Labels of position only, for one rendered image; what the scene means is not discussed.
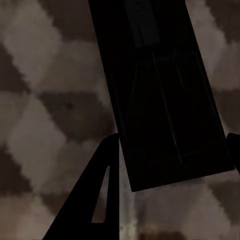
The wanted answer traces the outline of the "mousetrap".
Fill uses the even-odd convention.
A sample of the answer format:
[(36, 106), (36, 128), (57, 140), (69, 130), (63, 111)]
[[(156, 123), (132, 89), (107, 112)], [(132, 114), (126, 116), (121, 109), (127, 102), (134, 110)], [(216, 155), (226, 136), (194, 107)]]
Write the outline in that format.
[(185, 0), (88, 0), (132, 192), (235, 170)]

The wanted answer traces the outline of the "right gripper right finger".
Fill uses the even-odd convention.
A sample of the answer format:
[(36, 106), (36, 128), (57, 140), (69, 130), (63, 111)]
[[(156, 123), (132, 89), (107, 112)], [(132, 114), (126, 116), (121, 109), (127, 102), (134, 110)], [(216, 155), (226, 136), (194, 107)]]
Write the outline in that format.
[(240, 173), (240, 135), (228, 133), (226, 140), (230, 150), (230, 160)]

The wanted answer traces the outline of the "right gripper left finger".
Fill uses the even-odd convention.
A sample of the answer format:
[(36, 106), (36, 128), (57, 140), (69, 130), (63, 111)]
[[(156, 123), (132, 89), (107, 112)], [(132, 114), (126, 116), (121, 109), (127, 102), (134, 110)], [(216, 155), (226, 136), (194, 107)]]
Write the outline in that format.
[[(101, 141), (42, 240), (119, 240), (119, 139)], [(91, 223), (109, 165), (105, 221)]]

